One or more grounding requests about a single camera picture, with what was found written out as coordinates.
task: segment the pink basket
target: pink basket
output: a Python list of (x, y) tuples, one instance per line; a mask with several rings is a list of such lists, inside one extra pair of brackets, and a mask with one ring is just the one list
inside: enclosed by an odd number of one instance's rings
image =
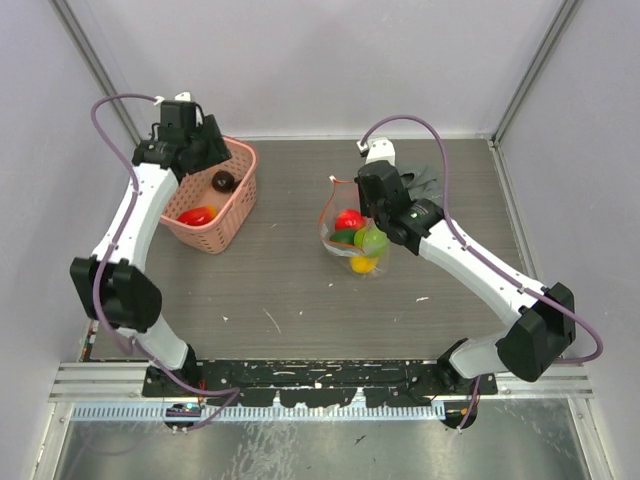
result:
[[(231, 151), (231, 159), (186, 176), (160, 217), (160, 223), (169, 227), (176, 237), (207, 253), (220, 253), (229, 246), (256, 203), (258, 154), (238, 140), (225, 137), (225, 142)], [(219, 193), (211, 187), (211, 179), (218, 170), (226, 170), (236, 180), (242, 179), (233, 194)], [(175, 220), (183, 212), (204, 205), (213, 205), (218, 211), (212, 222), (191, 227)]]

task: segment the wood grain surface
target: wood grain surface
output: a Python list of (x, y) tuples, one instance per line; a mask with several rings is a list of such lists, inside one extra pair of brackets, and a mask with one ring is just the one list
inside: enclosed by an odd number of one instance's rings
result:
[[(521, 269), (487, 143), (446, 144), (453, 217)], [(254, 146), (258, 200), (229, 248), (202, 253), (159, 226), (149, 251), (147, 275), (162, 291), (164, 316), (199, 358), (436, 358), (460, 338), (501, 328), (453, 277), (401, 247), (392, 246), (390, 270), (375, 280), (354, 277), (328, 255), (318, 216), (329, 175), (351, 179), (362, 163), (353, 141)], [(441, 171), (434, 141), (395, 146), (397, 162)], [(121, 355), (99, 332), (92, 357)]]

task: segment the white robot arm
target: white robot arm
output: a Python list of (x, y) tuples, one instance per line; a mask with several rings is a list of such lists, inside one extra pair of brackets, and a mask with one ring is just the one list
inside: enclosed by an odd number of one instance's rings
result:
[[(160, 104), (157, 135), (143, 140), (133, 156), (138, 185), (129, 182), (122, 203), (90, 258), (76, 258), (71, 277), (87, 315), (96, 319), (92, 288), (98, 265), (108, 255), (118, 229), (117, 247), (100, 279), (100, 303), (111, 326), (136, 342), (157, 362), (197, 386), (201, 377), (195, 353), (162, 316), (162, 295), (144, 275), (147, 252), (162, 212), (187, 174), (231, 158), (212, 115), (204, 117), (188, 93)], [(136, 195), (131, 209), (132, 196)]]
[[(537, 380), (574, 341), (575, 324), (525, 290), (573, 311), (569, 289), (562, 284), (548, 289), (528, 278), (471, 239), (455, 221), (448, 223), (440, 207), (427, 199), (411, 200), (394, 166), (395, 152), (387, 138), (372, 139), (366, 146), (358, 142), (358, 148), (367, 156), (356, 178), (362, 213), (372, 217), (393, 243), (456, 277), (505, 324), (500, 332), (477, 340), (463, 339), (449, 349), (438, 360), (445, 383), (505, 371), (527, 381)], [(496, 270), (517, 279), (521, 287)]]

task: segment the green fruit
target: green fruit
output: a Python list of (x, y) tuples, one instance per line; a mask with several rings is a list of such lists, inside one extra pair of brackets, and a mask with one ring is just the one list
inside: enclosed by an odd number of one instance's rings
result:
[(356, 234), (356, 230), (353, 228), (343, 228), (329, 237), (329, 240), (336, 243), (345, 243), (347, 245), (353, 245), (353, 237)]
[(353, 237), (353, 244), (356, 247), (362, 248), (362, 240), (364, 240), (365, 233), (367, 233), (367, 227), (361, 228), (356, 232), (355, 237)]
[(387, 234), (376, 227), (371, 227), (364, 234), (362, 239), (362, 249), (370, 257), (379, 257), (389, 248)]

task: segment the red bell pepper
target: red bell pepper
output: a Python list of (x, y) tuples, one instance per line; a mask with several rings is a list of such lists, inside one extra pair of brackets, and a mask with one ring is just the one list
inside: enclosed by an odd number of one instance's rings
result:
[(192, 208), (182, 213), (178, 217), (178, 221), (192, 227), (200, 227), (213, 220), (217, 213), (216, 208), (211, 205)]

